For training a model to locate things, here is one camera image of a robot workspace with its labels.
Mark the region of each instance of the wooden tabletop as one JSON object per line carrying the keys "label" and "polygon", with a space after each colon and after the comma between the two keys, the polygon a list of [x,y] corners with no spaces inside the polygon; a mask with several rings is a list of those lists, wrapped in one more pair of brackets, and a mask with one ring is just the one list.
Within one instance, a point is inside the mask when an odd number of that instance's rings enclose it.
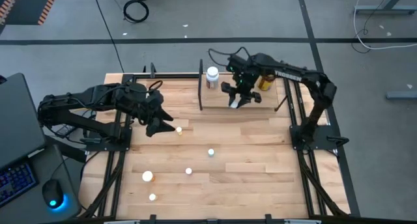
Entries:
{"label": "wooden tabletop", "polygon": [[[122,74],[107,74],[105,83],[119,83],[121,79]],[[154,81],[139,80],[146,86]],[[163,108],[175,119],[168,123],[182,127],[183,134],[158,133],[150,138],[137,120],[133,123],[118,219],[149,219],[151,214],[156,214],[157,219],[263,219],[265,214],[272,214],[273,218],[308,216],[298,159],[291,146],[291,120],[286,103],[278,112],[204,105],[200,111],[197,79],[163,81],[160,88],[164,95]],[[285,96],[283,81],[276,80],[275,87],[276,90],[269,91],[276,91],[278,104]],[[308,114],[313,100],[305,86],[301,85],[301,91]],[[97,120],[102,122],[111,122],[114,117],[115,111],[97,114]],[[324,115],[320,123],[326,124]],[[210,148],[215,151],[213,157],[207,153]],[[342,210],[349,212],[336,157],[322,150],[316,150],[315,157],[323,188]],[[79,192],[83,206],[89,206],[100,191],[107,158],[108,152],[101,152],[86,165]],[[192,175],[185,174],[188,167],[192,168]],[[146,170],[155,174],[154,182],[142,181]],[[149,201],[151,193],[157,195],[153,202]],[[311,194],[318,214],[315,192]],[[109,214],[111,198],[112,195],[107,200],[106,214]]]}

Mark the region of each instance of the concrete floor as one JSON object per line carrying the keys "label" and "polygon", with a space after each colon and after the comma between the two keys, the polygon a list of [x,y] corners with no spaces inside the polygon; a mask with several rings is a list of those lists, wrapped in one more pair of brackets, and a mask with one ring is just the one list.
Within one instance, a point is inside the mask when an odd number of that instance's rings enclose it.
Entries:
{"label": "concrete floor", "polygon": [[[127,0],[117,0],[124,5]],[[305,0],[316,38],[352,38],[356,0]],[[380,0],[361,0],[363,5]],[[99,0],[114,38],[306,38],[298,0],[147,0],[147,21],[122,20],[114,0]],[[401,4],[416,0],[401,0]],[[131,15],[143,13],[132,7]],[[367,17],[357,18],[358,27]],[[417,16],[375,16],[366,37],[416,37]],[[0,40],[107,39],[94,0],[56,0],[43,26],[7,25]],[[393,44],[374,44],[386,46]],[[209,48],[235,51],[246,46],[288,63],[315,68],[308,43],[119,44],[126,72],[153,62],[159,72],[197,71],[199,59],[212,64]],[[417,47],[359,54],[350,44],[319,44],[324,71],[338,86],[334,109],[360,213],[363,217],[417,220],[416,102],[389,102],[386,91],[417,87]],[[78,92],[120,72],[112,45],[0,46],[0,74],[25,74],[35,104],[46,94]],[[79,176],[77,163],[68,166]]]}

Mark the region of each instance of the black cable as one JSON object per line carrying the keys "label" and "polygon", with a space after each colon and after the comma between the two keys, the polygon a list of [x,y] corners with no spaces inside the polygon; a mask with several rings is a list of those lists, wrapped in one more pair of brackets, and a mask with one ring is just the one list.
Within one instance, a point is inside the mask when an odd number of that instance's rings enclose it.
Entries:
{"label": "black cable", "polygon": [[131,124],[133,124],[135,121],[134,120],[131,120],[130,122],[129,122],[129,126],[131,125]]}
{"label": "black cable", "polygon": [[123,12],[123,8],[120,6],[120,4],[117,2],[117,0],[114,0],[114,2],[117,4],[117,6],[119,7],[120,11]]}
{"label": "black cable", "polygon": [[[153,87],[155,84],[157,84],[157,83],[159,83],[159,85],[157,86],[157,87],[155,87],[155,88],[153,88],[153,89],[151,89],[151,87]],[[163,81],[162,80],[158,80],[158,81],[155,81],[154,83],[152,83],[151,85],[150,85],[150,87],[149,87],[149,89],[147,90],[147,91],[136,91],[136,92],[138,92],[138,93],[144,93],[144,94],[148,94],[148,93],[150,93],[150,92],[152,92],[152,91],[155,91],[155,90],[158,90],[161,86],[162,86],[162,83],[163,83]],[[93,105],[96,105],[96,104],[98,104],[99,103],[99,101],[101,100],[101,99],[103,99],[107,94],[109,94],[110,92],[112,92],[112,91],[114,91],[114,90],[117,90],[117,89],[123,89],[123,88],[125,88],[126,86],[125,85],[119,85],[118,87],[113,87],[112,89],[109,89],[108,91],[106,91],[103,95],[101,95],[100,97],[99,97],[99,99],[97,99],[95,102],[94,102],[94,104]]]}
{"label": "black cable", "polygon": [[69,135],[67,137],[65,137],[65,139],[68,140],[68,141],[70,141],[71,143],[77,143],[77,144],[85,145],[85,143],[77,142],[77,141],[74,141],[74,140],[70,139],[70,136]]}
{"label": "black cable", "polygon": [[[366,21],[365,21],[365,24],[364,24],[364,28],[363,29],[361,29],[361,30],[359,30],[359,32],[357,32],[356,34],[355,34],[355,36],[353,37],[353,38],[356,38],[362,31],[363,31],[363,34],[364,35],[367,35],[368,34],[368,29],[366,29],[366,24],[367,24],[367,22],[369,21],[369,19],[371,19],[371,17],[372,17],[372,15],[374,15],[374,13],[378,10],[378,8],[382,5],[382,3],[384,2],[385,0],[382,0],[380,3],[379,3],[379,5],[376,7],[376,9],[374,10],[374,11],[372,11],[372,13],[367,17],[367,19],[366,19]],[[367,51],[358,51],[354,46],[353,46],[353,42],[351,42],[351,47],[352,47],[352,49],[353,50],[355,50],[356,52],[358,52],[358,53],[361,53],[361,54],[366,54],[366,53],[368,53],[368,52],[370,52],[371,51],[371,49],[368,49]]]}
{"label": "black cable", "polygon": [[[120,6],[120,4],[117,2],[117,0],[114,0],[114,2],[117,4],[117,6],[118,6],[118,8],[122,11],[122,13],[123,13],[123,17],[124,17],[124,20],[126,20],[127,22],[129,22],[129,23],[140,23],[140,22],[143,22],[143,21],[145,21],[147,18],[148,18],[148,16],[149,16],[149,8],[148,8],[148,6],[144,3],[144,2],[142,2],[142,1],[139,1],[139,0],[130,0],[130,1],[128,1],[124,6],[123,6],[123,8]],[[142,18],[142,19],[140,19],[140,20],[136,20],[136,19],[133,19],[133,17],[131,17],[126,11],[127,11],[127,8],[131,5],[131,4],[133,4],[133,3],[139,3],[140,5],[142,5],[143,6],[143,8],[145,8],[145,10],[146,10],[146,14],[145,14],[145,16]]]}
{"label": "black cable", "polygon": [[[212,57],[212,55],[211,55],[210,51],[213,51],[214,53],[217,53],[217,54],[220,54],[220,55],[236,55],[236,54],[237,54],[237,53],[239,53],[242,49],[246,52],[246,54],[247,54],[247,55],[248,55],[248,57],[251,59],[251,61],[252,61],[252,63],[253,63],[254,65],[264,66],[264,67],[270,67],[270,68],[281,68],[281,66],[277,66],[277,65],[259,64],[259,63],[255,62],[255,61],[253,60],[253,57],[249,54],[249,51],[248,51],[245,47],[240,47],[240,48],[239,48],[236,52],[233,52],[233,53],[224,53],[224,52],[216,51],[215,49],[209,48],[209,49],[208,49],[208,56],[210,57],[210,59],[211,59],[211,60],[212,60],[215,64],[217,64],[217,65],[219,65],[219,66],[227,67],[227,65],[217,63],[217,62],[213,59],[213,57]],[[309,72],[311,72],[311,73],[317,73],[317,74],[319,74],[319,75],[321,75],[321,76],[323,76],[323,77],[327,78],[327,75],[326,75],[325,73],[323,73],[323,72],[320,72],[320,71],[315,71],[315,70],[308,70],[308,71],[309,71]]]}
{"label": "black cable", "polygon": [[304,151],[303,151],[302,152],[303,155],[308,155],[312,151],[311,147],[308,144],[306,144],[306,143],[304,143],[304,150],[306,150],[307,152],[304,153]]}
{"label": "black cable", "polygon": [[87,161],[85,161],[85,163],[83,164],[83,167],[81,168],[81,173],[79,174],[79,179],[81,180],[81,178],[83,177],[83,172],[84,172],[84,167],[85,165],[91,160],[93,159],[95,156],[97,156],[97,154],[100,152],[96,152],[94,153],[90,158],[87,159]]}
{"label": "black cable", "polygon": [[[130,5],[132,5],[132,4],[134,4],[134,3],[139,3],[140,5],[142,5],[143,6],[143,8],[145,8],[145,10],[146,10],[146,14],[145,14],[145,16],[144,17],[142,17],[141,19],[139,19],[139,20],[137,20],[137,19],[134,19],[133,17],[131,17],[127,12],[126,12],[126,10],[128,9],[128,7],[130,6]],[[124,5],[124,7],[123,7],[123,16],[124,16],[124,19],[127,21],[127,22],[129,22],[129,23],[141,23],[141,22],[143,22],[143,21],[145,21],[147,18],[148,18],[148,16],[149,16],[149,8],[148,8],[148,6],[144,3],[144,2],[142,2],[142,1],[140,1],[140,0],[130,0],[130,1],[128,1],[125,5]]]}
{"label": "black cable", "polygon": [[65,160],[63,160],[56,168],[55,168],[55,170],[52,172],[52,174],[51,174],[51,178],[50,178],[50,180],[52,179],[52,177],[53,177],[53,175],[55,174],[55,172],[57,172],[57,170],[58,170],[58,168],[60,168],[60,166],[63,164],[63,163],[65,163],[65,161],[66,160],[68,160],[69,158],[65,158]]}
{"label": "black cable", "polygon": [[86,209],[86,207],[84,207],[82,204],[80,204],[80,206],[85,210],[85,211],[87,211],[87,209]]}
{"label": "black cable", "polygon": [[219,66],[223,66],[223,67],[227,67],[227,65],[225,65],[225,64],[219,64],[219,63],[217,63],[217,62],[214,60],[214,58],[211,56],[210,51],[213,51],[214,53],[217,53],[217,54],[219,54],[219,55],[236,55],[236,54],[237,54],[237,53],[239,53],[242,49],[246,52],[246,54],[248,55],[248,57],[250,57],[249,51],[248,51],[245,47],[240,47],[240,48],[239,48],[236,52],[233,52],[233,53],[224,53],[224,52],[221,52],[221,51],[216,51],[215,49],[210,48],[210,49],[208,49],[208,56],[209,56],[209,57],[210,57],[210,59],[214,62],[214,64],[217,64],[217,65],[219,65]]}
{"label": "black cable", "polygon": [[98,10],[100,11],[100,14],[102,15],[103,22],[104,22],[104,25],[106,26],[107,32],[109,33],[109,36],[110,36],[110,39],[111,39],[111,43],[113,43],[113,46],[115,47],[117,59],[119,60],[119,64],[120,64],[120,69],[124,73],[124,68],[123,68],[123,65],[122,65],[122,61],[120,60],[119,52],[117,51],[116,43],[115,43],[115,41],[114,41],[114,39],[113,39],[113,37],[112,37],[112,35],[110,33],[109,27],[107,26],[106,19],[104,19],[102,9],[100,8],[100,5],[98,4],[98,0],[96,0],[96,3],[97,3]]}

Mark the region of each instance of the keyboard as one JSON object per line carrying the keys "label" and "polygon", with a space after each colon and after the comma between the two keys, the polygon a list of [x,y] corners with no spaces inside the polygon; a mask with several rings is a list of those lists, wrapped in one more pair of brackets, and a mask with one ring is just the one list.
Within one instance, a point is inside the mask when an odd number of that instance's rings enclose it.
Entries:
{"label": "keyboard", "polygon": [[27,158],[0,170],[0,207],[38,184]]}

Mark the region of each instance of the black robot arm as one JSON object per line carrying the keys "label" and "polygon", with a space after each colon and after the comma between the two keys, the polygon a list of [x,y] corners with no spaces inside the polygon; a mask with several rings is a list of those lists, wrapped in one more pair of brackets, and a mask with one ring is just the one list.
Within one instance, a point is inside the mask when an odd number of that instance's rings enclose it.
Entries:
{"label": "black robot arm", "polygon": [[236,87],[231,87],[230,84],[223,82],[222,91],[229,93],[229,105],[235,101],[236,94],[240,94],[237,107],[250,103],[252,98],[257,103],[262,101],[259,93],[252,92],[259,76],[273,75],[305,84],[314,100],[313,110],[309,117],[303,120],[299,131],[300,140],[307,144],[313,141],[317,122],[323,111],[332,105],[337,89],[322,72],[307,70],[307,68],[293,66],[283,61],[275,61],[271,56],[263,53],[249,56],[247,60],[238,55],[231,55],[226,70],[233,73]]}
{"label": "black robot arm", "polygon": [[161,85],[162,81],[157,81],[147,90],[139,83],[114,83],[97,85],[81,93],[47,95],[39,103],[38,121],[49,129],[55,125],[67,124],[99,133],[108,140],[123,140],[123,126],[119,123],[105,124],[69,112],[82,107],[93,111],[116,109],[137,118],[141,125],[147,126],[146,135],[149,137],[159,132],[174,131],[174,127],[164,122],[173,118],[162,109],[164,97],[157,90]]}

